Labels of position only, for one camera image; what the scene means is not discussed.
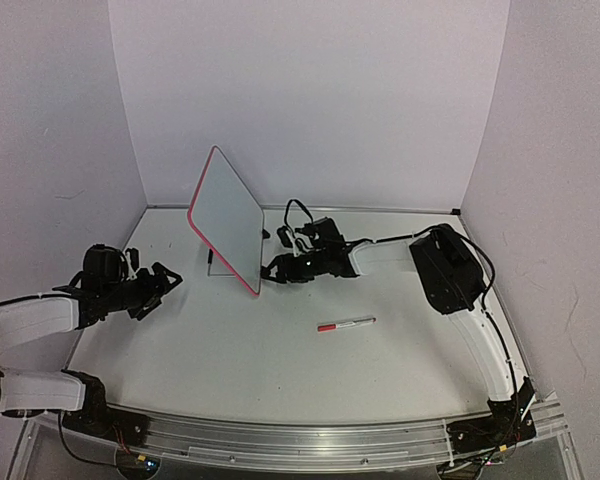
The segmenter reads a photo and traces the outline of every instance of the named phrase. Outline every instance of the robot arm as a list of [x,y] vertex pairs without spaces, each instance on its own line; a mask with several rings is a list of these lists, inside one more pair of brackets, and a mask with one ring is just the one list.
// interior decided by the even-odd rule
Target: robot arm
[[[510,357],[490,313],[484,272],[467,247],[477,248],[446,224],[381,240],[345,241],[330,218],[302,228],[278,229],[282,244],[294,253],[279,255],[262,268],[262,277],[277,283],[304,283],[329,273],[355,278],[387,271],[417,273],[427,301],[459,330],[485,379],[490,417],[449,425],[454,449],[467,453],[533,438],[529,408],[535,400],[531,382]],[[305,236],[311,247],[299,242]]]
[[[180,275],[160,263],[152,269],[153,273],[139,268],[135,249],[123,253],[94,245],[85,254],[83,270],[69,285],[54,289],[62,293],[0,303],[0,357],[23,343],[104,321],[112,312],[127,310],[131,318],[142,320],[182,282]],[[0,367],[0,415],[31,416],[46,410],[75,412],[65,417],[65,426],[97,436],[113,435],[114,424],[121,429],[131,425],[125,435],[129,444],[135,443],[146,423],[140,415],[108,407],[104,385],[96,377],[69,370]]]

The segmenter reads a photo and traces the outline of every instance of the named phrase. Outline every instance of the marker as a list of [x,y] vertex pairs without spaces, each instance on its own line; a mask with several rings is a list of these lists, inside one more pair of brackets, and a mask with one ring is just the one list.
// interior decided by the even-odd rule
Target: marker
[[360,327],[362,325],[370,325],[376,322],[376,317],[363,317],[345,322],[327,323],[326,325],[318,325],[318,332],[328,332],[330,330],[338,330],[339,328]]

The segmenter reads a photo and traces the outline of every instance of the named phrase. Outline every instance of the white wall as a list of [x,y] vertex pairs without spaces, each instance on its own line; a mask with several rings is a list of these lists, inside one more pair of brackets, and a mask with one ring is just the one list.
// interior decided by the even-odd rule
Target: white wall
[[189,203],[217,143],[263,203],[459,207],[508,8],[111,0],[149,203]]
[[463,216],[600,480],[600,0],[512,2]]
[[[0,299],[66,284],[90,245],[122,245],[145,205],[106,0],[1,0]],[[74,338],[8,361],[60,368]],[[0,478],[21,425],[0,419]]]

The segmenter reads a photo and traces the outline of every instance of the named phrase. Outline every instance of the white table surface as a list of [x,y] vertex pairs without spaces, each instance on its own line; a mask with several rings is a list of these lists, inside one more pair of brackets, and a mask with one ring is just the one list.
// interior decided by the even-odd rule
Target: white table surface
[[[323,215],[314,212],[315,218]],[[464,232],[450,215],[328,215],[347,239],[442,222]],[[275,235],[282,216],[266,211],[272,238],[265,241],[263,263],[282,251]],[[292,214],[292,222],[301,221]],[[129,246],[140,250],[143,266],[159,261],[184,283],[142,322],[117,313],[84,331],[70,367],[98,376],[111,403],[287,424],[422,420],[486,410],[486,387],[468,347],[429,306],[416,274],[263,282],[256,299],[235,278],[207,276],[208,250],[184,209],[147,210]],[[489,295],[511,355],[522,366],[500,304]],[[364,315],[378,320],[316,330],[320,323]]]

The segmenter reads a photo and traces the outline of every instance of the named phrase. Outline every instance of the whiteboard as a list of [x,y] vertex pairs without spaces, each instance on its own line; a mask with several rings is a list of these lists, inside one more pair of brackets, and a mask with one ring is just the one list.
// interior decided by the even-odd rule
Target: whiteboard
[[209,153],[188,218],[202,241],[258,296],[264,212],[218,146]]

